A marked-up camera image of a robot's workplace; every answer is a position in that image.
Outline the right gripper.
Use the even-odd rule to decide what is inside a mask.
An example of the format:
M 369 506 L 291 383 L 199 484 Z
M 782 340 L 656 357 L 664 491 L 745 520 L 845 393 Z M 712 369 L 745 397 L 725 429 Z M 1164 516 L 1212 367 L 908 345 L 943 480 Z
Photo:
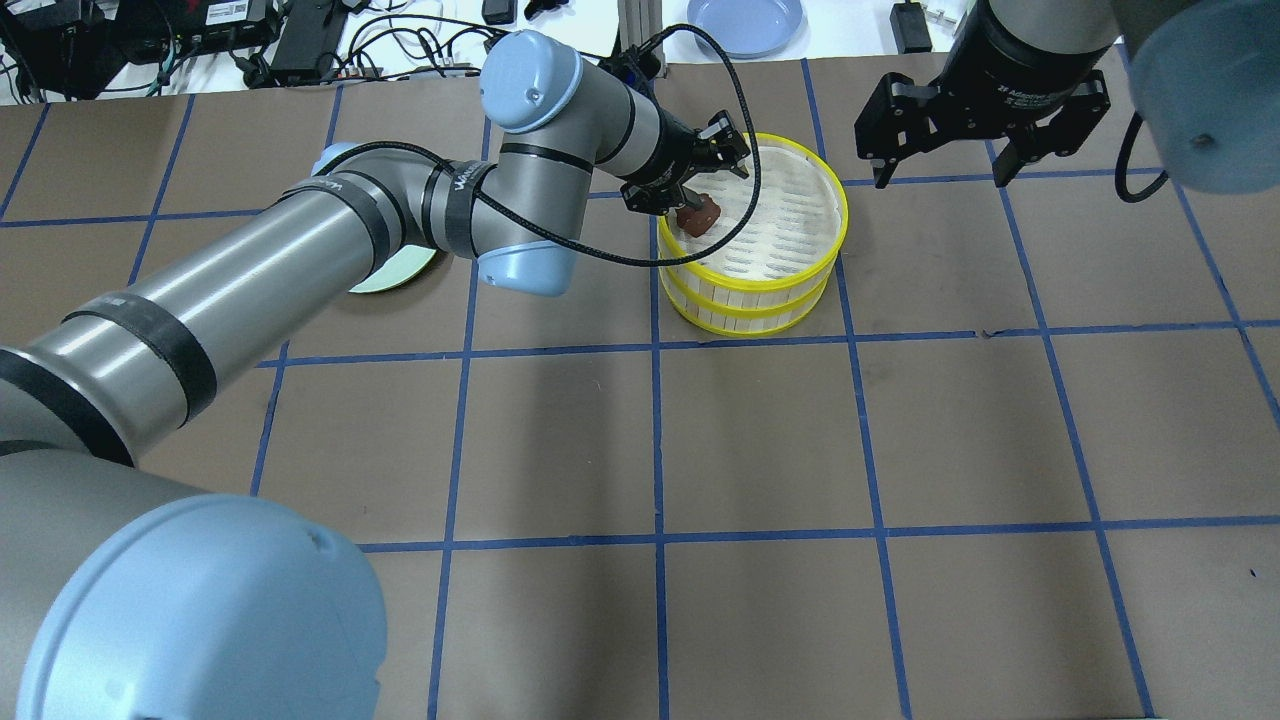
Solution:
M 890 186 L 899 165 L 959 141 L 1006 140 L 992 161 L 1006 188 L 1028 165 L 1078 154 L 1112 106 L 1105 51 L 1034 55 L 955 53 L 922 83 L 888 72 L 873 86 L 854 122 L 858 156 L 870 163 L 873 186 Z

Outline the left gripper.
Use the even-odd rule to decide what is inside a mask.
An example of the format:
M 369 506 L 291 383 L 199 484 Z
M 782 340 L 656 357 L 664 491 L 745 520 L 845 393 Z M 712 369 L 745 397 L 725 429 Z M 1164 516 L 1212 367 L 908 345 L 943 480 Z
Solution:
M 716 113 L 701 129 L 660 111 L 655 147 L 639 170 L 622 177 L 621 197 L 630 211 L 649 215 L 699 211 L 701 196 L 685 183 L 719 170 L 746 179 L 741 161 L 750 155 L 748 140 L 727 111 Z

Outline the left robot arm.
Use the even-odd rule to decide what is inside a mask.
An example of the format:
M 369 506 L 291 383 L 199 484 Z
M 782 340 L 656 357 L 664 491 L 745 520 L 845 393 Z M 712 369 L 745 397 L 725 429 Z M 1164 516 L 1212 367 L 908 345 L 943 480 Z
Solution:
M 556 297 L 581 255 L 667 265 L 581 243 L 595 170 L 652 215 L 713 217 L 689 181 L 718 170 L 758 197 L 739 76 L 741 122 L 719 111 L 694 129 L 625 63 L 507 35 L 479 76 L 504 132 L 495 160 L 333 145 L 244 225 L 3 350 L 4 716 L 375 715 L 389 629 L 365 553 L 285 506 L 141 471 L 138 457 L 406 246 Z

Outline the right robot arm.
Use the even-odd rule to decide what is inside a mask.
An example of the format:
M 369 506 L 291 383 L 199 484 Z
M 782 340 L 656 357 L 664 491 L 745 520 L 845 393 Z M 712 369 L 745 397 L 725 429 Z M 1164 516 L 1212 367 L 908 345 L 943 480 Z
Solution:
M 1132 143 L 1147 131 L 1174 181 L 1201 193 L 1277 187 L 1275 1 L 974 1 L 941 72 L 883 76 L 855 120 L 858 154 L 886 187 L 908 158 L 1004 140 L 998 187 L 1078 152 L 1114 101 L 1100 61 L 1121 46 L 1132 102 L 1115 186 L 1128 202 Z

